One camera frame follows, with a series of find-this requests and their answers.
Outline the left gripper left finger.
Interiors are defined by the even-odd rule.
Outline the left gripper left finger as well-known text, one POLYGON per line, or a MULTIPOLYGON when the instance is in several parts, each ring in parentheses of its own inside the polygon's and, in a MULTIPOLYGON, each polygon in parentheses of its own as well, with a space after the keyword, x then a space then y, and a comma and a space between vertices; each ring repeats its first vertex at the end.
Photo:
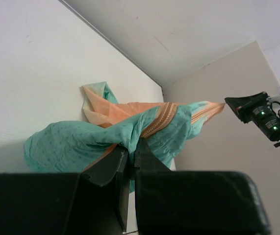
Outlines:
POLYGON ((128 173, 121 146, 80 173, 0 173, 0 235, 121 235, 128 173))

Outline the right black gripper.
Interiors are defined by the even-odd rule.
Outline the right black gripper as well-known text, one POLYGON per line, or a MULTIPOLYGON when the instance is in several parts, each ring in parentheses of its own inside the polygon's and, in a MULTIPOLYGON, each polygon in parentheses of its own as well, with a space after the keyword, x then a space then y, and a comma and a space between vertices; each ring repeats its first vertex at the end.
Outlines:
POLYGON ((225 102, 243 123, 266 123, 270 119, 267 105, 268 94, 261 92, 245 97, 226 97, 225 102))

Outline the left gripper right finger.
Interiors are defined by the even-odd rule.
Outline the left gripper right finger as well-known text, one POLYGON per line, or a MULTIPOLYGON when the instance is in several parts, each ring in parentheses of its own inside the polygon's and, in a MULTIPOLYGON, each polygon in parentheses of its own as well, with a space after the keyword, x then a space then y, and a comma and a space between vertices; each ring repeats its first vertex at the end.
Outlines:
POLYGON ((237 171, 172 171, 140 139, 134 158, 141 235, 269 235, 257 187, 237 171))

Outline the orange and teal jacket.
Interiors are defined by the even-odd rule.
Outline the orange and teal jacket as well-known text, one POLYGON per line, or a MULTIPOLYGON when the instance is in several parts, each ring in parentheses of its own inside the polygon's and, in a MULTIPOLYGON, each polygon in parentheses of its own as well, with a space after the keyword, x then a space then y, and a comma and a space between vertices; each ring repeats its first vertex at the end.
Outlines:
POLYGON ((119 103, 105 82, 84 85, 87 121, 49 124, 24 142, 24 160, 33 172, 82 172, 120 145, 134 162, 144 138, 167 167, 224 103, 199 101, 119 103))

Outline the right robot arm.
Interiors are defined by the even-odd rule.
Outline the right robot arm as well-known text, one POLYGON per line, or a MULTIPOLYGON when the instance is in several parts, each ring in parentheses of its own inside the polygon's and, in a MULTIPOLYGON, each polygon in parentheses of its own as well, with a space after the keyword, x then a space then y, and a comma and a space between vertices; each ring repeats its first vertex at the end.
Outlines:
POLYGON ((266 92, 245 97, 226 97, 226 104, 243 123, 253 122, 280 148, 280 102, 272 101, 266 92))

